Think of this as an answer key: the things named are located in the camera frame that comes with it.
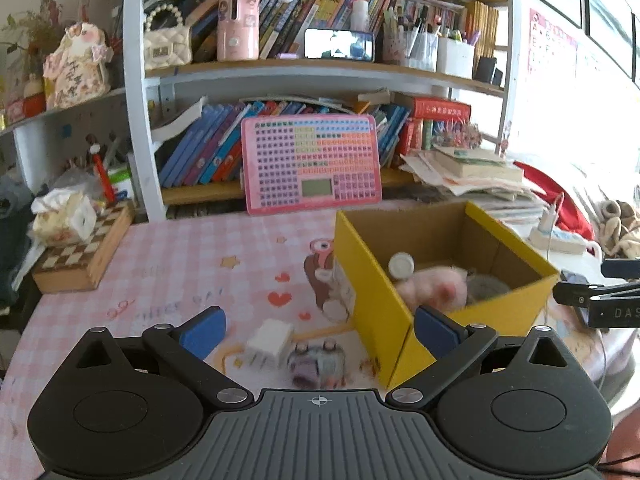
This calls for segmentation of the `pink plush toy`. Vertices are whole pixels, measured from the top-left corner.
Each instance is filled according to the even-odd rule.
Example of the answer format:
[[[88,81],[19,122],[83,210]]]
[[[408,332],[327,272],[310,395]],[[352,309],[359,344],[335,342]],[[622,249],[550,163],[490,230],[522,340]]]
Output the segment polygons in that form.
[[[418,307],[454,312],[466,306],[467,276],[465,270],[455,266],[433,266],[397,282],[395,288],[412,313]]]

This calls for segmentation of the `blue white spray bottle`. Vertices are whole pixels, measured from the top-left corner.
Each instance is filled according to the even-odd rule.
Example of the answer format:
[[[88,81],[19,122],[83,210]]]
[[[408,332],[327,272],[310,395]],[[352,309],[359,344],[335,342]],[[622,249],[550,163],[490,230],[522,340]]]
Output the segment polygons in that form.
[[[387,269],[390,276],[397,281],[405,281],[412,277],[416,264],[408,252],[396,252],[390,257]]]

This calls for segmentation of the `smartphone on table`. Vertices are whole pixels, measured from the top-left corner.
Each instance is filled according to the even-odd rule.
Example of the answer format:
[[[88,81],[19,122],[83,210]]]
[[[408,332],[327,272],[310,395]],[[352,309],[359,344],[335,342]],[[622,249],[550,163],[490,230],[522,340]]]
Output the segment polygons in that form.
[[[569,270],[561,271],[561,281],[570,284],[589,285],[589,280],[585,275],[574,273]],[[573,296],[572,298],[567,297],[567,304],[574,309],[578,320],[582,323],[582,326],[589,328],[588,308],[581,304],[576,296]]]

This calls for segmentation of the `white power strip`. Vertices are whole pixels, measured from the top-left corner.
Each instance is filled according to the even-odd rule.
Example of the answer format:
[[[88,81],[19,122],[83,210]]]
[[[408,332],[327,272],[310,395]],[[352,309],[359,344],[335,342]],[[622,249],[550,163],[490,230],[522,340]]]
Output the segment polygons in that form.
[[[581,255],[587,250],[588,243],[580,235],[554,228],[541,231],[533,228],[528,236],[529,243],[544,252],[564,252],[564,254]]]

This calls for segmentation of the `red fabric item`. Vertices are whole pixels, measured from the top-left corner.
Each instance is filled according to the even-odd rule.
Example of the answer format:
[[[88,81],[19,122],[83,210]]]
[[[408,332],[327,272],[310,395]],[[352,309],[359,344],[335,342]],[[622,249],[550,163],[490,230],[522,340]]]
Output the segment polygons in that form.
[[[548,205],[553,205],[559,196],[563,196],[558,206],[558,220],[555,222],[559,229],[578,234],[590,242],[596,239],[591,222],[577,207],[575,201],[570,197],[570,193],[562,185],[559,185],[545,172],[525,162],[514,162],[514,165],[523,170],[527,180],[541,188],[541,192],[535,191],[535,194]]]

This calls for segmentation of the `small grey toy car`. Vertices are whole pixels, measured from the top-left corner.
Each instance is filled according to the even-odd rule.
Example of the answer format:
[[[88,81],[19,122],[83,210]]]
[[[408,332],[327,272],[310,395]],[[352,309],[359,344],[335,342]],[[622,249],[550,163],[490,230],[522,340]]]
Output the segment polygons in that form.
[[[332,390],[346,385],[346,354],[335,339],[322,344],[298,342],[286,360],[296,388]]]

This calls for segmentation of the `wooden chess box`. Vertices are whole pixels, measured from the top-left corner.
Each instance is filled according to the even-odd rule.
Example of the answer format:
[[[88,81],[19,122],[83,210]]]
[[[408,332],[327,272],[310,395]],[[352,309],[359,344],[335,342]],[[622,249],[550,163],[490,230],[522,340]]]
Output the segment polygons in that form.
[[[47,249],[32,268],[39,291],[57,294],[97,289],[135,214],[134,203],[122,200],[103,211],[85,242]]]

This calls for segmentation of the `yellow cardboard box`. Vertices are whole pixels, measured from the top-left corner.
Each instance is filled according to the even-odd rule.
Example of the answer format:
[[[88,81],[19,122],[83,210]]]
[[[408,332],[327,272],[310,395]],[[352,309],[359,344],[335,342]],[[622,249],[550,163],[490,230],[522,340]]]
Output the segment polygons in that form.
[[[413,333],[418,307],[524,336],[559,278],[525,240],[472,203],[339,211],[333,275],[386,390],[436,359]]]

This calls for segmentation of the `stack of papers and books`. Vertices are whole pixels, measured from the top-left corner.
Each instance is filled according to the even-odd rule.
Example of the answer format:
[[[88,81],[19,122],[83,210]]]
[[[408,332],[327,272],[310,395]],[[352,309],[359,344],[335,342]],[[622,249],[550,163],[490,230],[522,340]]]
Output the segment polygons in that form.
[[[435,146],[400,158],[400,170],[447,198],[469,200],[488,210],[544,209],[541,187],[528,180],[523,169],[493,152]]]

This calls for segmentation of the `tissue box with cover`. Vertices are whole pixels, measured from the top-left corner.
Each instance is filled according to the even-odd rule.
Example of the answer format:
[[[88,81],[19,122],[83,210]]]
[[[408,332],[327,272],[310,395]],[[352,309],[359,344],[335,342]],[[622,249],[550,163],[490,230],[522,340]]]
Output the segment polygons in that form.
[[[47,247],[83,243],[96,227],[90,198],[73,188],[55,188],[32,202],[32,235]]]

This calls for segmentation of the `row of blue books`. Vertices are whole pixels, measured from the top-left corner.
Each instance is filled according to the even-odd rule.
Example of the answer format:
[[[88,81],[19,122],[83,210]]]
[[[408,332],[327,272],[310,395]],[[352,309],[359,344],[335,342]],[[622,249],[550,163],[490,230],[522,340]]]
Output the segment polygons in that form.
[[[300,114],[307,104],[299,100],[267,100],[207,104],[198,107],[195,118],[175,140],[167,141],[158,164],[162,188],[181,188],[230,180],[239,158],[241,124],[245,118]]]

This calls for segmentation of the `pink learning tablet toy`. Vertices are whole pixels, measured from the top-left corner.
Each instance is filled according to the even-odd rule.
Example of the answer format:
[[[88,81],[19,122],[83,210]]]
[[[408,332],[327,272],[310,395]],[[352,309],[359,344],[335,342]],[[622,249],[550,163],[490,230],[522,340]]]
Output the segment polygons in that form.
[[[242,121],[241,141],[252,216],[382,200],[378,135],[370,115],[251,117]]]

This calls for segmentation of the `red dictionary book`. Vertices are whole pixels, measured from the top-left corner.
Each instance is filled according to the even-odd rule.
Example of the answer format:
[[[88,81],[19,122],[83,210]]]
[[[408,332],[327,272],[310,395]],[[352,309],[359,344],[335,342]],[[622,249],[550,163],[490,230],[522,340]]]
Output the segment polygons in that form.
[[[392,102],[407,107],[410,110],[410,116],[414,119],[468,122],[471,118],[472,108],[469,104],[437,96],[413,96],[396,92],[392,97]]]

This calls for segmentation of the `white pen holder cup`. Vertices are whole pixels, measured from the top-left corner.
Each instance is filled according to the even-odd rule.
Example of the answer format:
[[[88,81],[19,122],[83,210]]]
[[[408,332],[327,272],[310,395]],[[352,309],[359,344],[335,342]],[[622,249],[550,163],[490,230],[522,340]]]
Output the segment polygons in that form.
[[[471,79],[475,47],[464,41],[439,38],[436,72]]]

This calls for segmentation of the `white bookshelf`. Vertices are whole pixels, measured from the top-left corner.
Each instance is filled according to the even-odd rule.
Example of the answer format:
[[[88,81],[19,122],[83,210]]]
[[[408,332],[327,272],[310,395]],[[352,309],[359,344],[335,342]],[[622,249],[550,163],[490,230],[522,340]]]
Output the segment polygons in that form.
[[[386,63],[357,63],[331,60],[261,60],[195,63],[176,68],[145,70],[143,63],[142,14],[143,0],[124,0],[124,85],[112,91],[114,96],[126,96],[127,117],[134,153],[134,173],[138,179],[141,203],[148,220],[166,219],[169,206],[239,200],[241,183],[206,183],[185,188],[162,188],[157,177],[150,117],[168,118],[182,110],[195,98],[208,96],[209,101],[259,99],[264,96],[284,99],[292,96],[319,98],[354,98],[356,94],[388,89],[401,92],[426,93],[427,87],[442,87],[480,92],[506,99],[506,90],[484,82],[462,77],[432,73],[428,70]],[[451,0],[456,3],[481,2],[488,9],[509,8],[513,0]],[[1,135],[13,136],[17,167],[32,191],[38,191],[47,179],[53,178],[54,163],[62,162],[66,153],[62,144],[55,144],[51,128],[70,124],[79,118],[84,107],[93,106],[105,98],[88,101],[68,110],[49,110],[41,115],[14,122]]]

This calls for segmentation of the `floral doll decoration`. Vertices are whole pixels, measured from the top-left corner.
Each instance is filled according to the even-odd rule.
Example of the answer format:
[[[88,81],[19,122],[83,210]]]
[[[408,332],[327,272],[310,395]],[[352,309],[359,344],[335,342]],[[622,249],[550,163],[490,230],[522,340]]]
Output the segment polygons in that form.
[[[98,26],[78,22],[67,27],[43,63],[47,110],[66,110],[110,92],[107,64],[113,55]]]

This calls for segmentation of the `cream quilted handbag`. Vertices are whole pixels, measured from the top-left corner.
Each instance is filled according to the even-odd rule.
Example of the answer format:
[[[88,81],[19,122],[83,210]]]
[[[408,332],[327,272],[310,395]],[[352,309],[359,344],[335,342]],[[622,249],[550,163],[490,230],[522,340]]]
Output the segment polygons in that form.
[[[175,26],[153,28],[158,14],[169,13]],[[186,26],[181,11],[172,3],[156,6],[144,19],[143,53],[146,70],[189,65],[192,62],[191,27]]]

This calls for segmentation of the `smartphone on shelf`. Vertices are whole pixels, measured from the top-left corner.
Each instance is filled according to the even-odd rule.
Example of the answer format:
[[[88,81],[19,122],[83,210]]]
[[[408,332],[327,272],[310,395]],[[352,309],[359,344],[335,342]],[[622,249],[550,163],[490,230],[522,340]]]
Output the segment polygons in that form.
[[[370,32],[310,28],[304,36],[304,58],[371,63],[374,38]]]

